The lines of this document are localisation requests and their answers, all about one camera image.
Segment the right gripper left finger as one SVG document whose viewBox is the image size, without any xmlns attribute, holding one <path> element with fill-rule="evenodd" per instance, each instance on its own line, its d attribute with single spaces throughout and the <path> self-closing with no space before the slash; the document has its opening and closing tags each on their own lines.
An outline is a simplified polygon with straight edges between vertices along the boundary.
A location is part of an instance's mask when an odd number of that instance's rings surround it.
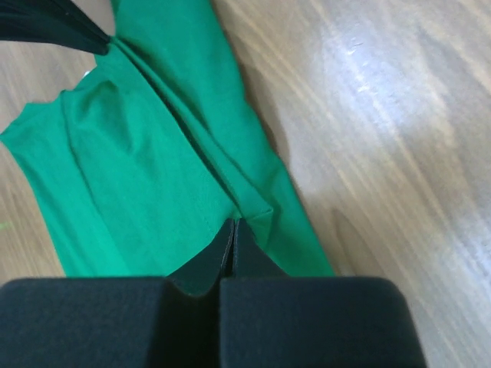
<svg viewBox="0 0 491 368">
<path fill-rule="evenodd" d="M 1 288 L 3 367 L 216 367 L 235 224 L 163 277 L 23 278 Z"/>
</svg>

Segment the green t shirt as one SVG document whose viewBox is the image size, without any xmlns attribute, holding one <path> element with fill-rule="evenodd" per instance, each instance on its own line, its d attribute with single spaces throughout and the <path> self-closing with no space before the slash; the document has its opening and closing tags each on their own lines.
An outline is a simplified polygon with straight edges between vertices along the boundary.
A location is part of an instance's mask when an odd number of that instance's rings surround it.
<svg viewBox="0 0 491 368">
<path fill-rule="evenodd" d="M 69 277 L 168 275 L 227 219 L 287 274 L 333 271 L 208 1 L 115 1 L 108 52 L 1 140 Z"/>
</svg>

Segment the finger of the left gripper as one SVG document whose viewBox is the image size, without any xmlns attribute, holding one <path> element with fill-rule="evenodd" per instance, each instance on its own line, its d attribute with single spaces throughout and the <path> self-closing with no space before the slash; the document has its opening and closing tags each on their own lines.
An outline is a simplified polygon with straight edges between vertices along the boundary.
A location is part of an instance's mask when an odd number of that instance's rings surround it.
<svg viewBox="0 0 491 368">
<path fill-rule="evenodd" d="M 110 36 L 72 1 L 2 0 L 3 41 L 56 44 L 105 55 Z"/>
</svg>

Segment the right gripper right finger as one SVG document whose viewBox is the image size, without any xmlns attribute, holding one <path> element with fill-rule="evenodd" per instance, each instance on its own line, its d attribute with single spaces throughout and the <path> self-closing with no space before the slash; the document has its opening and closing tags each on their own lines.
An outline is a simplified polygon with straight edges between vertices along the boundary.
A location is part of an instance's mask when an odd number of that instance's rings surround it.
<svg viewBox="0 0 491 368">
<path fill-rule="evenodd" d="M 219 287 L 222 367 L 424 367 L 406 299 L 374 277 L 291 277 L 236 223 Z"/>
</svg>

